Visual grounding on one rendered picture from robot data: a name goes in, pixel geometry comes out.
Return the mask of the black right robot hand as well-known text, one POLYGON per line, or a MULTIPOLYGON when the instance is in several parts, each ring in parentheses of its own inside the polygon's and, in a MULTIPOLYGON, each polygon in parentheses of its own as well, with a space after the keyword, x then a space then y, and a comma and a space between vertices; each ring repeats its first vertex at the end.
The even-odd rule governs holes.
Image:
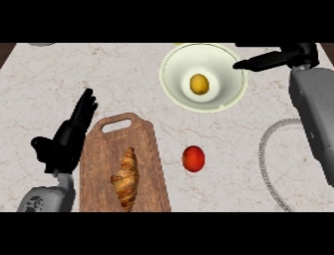
POLYGON ((261 72, 281 66, 286 66, 289 69, 297 67, 312 69, 319 65, 315 43, 278 43, 276 47, 278 51, 238 61, 232 68, 261 72))

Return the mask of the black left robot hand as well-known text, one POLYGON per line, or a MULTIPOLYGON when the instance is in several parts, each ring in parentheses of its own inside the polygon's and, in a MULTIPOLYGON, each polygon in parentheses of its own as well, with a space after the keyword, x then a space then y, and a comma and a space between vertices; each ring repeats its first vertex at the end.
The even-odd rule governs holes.
POLYGON ((31 139, 37 159, 45 164, 45 173, 72 173, 81 157, 85 133, 96 108, 93 90, 85 89, 71 117, 62 122, 53 138, 35 136, 31 139))

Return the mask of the white bowl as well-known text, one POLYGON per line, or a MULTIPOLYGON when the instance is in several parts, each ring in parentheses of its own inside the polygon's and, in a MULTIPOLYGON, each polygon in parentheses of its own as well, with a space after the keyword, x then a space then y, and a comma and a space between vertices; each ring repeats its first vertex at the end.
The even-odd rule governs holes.
POLYGON ((235 53, 218 44, 180 44, 167 53, 159 80, 170 100, 198 113, 232 107, 245 92, 247 73, 235 70, 235 53))

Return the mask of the yellow lemon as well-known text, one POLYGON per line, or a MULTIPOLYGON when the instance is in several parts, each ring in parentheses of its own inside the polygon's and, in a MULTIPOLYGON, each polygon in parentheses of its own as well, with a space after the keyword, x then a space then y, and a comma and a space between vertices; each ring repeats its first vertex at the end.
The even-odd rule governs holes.
POLYGON ((202 74, 195 74, 189 78, 189 89, 196 95, 204 95, 208 91, 208 80, 202 74))

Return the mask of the brown wooden cutting board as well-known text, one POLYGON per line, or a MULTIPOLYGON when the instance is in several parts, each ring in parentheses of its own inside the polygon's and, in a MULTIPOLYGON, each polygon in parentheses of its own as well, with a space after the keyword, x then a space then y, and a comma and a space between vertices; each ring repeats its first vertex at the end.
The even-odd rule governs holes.
POLYGON ((79 159, 82 212, 170 212, 153 125, 133 113, 103 118, 79 159))

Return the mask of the brown croissant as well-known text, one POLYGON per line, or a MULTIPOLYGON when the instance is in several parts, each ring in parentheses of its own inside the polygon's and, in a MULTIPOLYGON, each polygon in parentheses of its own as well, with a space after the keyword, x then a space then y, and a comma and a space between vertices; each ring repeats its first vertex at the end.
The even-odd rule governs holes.
POLYGON ((119 200, 122 210, 130 212, 136 202, 139 170, 134 148, 130 146, 121 159, 119 169, 110 176, 110 184, 119 200))

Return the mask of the red tomato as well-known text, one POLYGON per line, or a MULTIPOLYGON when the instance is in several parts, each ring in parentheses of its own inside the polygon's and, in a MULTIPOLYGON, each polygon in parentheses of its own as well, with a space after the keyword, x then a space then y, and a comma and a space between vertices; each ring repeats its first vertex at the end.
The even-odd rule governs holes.
POLYGON ((198 172, 204 167, 204 153, 198 146, 190 145, 181 153, 181 166, 189 172, 198 172))

